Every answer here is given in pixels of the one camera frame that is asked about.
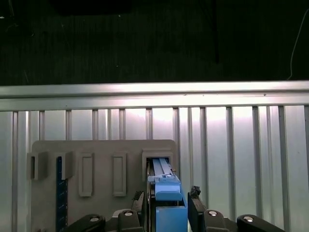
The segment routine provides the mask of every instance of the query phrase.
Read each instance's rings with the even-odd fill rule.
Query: dark background
[[[0,85],[286,80],[309,8],[309,0],[217,0],[217,63],[211,0],[133,0],[129,13],[103,15],[89,15],[105,7],[94,0],[17,1],[17,20],[0,19]],[[309,14],[291,80],[307,77]]]

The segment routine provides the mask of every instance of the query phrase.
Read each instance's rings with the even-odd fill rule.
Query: vertical metal slat
[[[98,139],[110,139],[109,110],[98,110]]]
[[[72,110],[72,140],[92,140],[92,110]]]
[[[173,139],[173,108],[153,109],[153,139]]]
[[[288,194],[291,227],[309,231],[309,189],[304,106],[285,106]]]
[[[146,139],[146,109],[126,109],[126,139]]]
[[[207,163],[206,163],[206,153],[204,153],[204,143],[202,141],[202,120],[201,109],[194,107],[190,109],[190,123],[191,123],[191,170],[192,173],[192,185],[200,186],[201,189],[201,199],[202,201],[207,201]]]
[[[191,122],[188,108],[179,108],[179,144],[180,144],[180,171],[182,188],[189,192],[192,186],[192,150],[191,150]]]
[[[66,112],[64,110],[44,112],[44,140],[66,139]]]
[[[207,108],[206,123],[209,208],[230,218],[226,108]]]
[[[252,107],[233,107],[236,215],[256,215]]]
[[[0,215],[1,230],[12,230],[13,113],[0,112]]]

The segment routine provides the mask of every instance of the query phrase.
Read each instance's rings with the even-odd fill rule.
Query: gray plastic board
[[[146,191],[146,158],[167,157],[179,176],[172,140],[37,141],[28,154],[31,181],[31,232],[56,231],[56,159],[68,180],[68,225],[87,214],[109,220],[130,208],[138,190]]]

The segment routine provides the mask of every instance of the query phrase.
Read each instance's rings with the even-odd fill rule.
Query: metal bolt
[[[243,219],[247,222],[253,222],[253,218],[249,216],[245,216]]]
[[[92,218],[90,219],[90,221],[91,221],[91,222],[95,222],[95,221],[98,221],[98,219],[99,219],[98,217],[92,217]]]
[[[126,212],[125,215],[126,216],[131,216],[133,213],[132,212]]]
[[[218,213],[216,211],[209,211],[208,214],[212,215],[212,216],[217,216],[218,215]]]

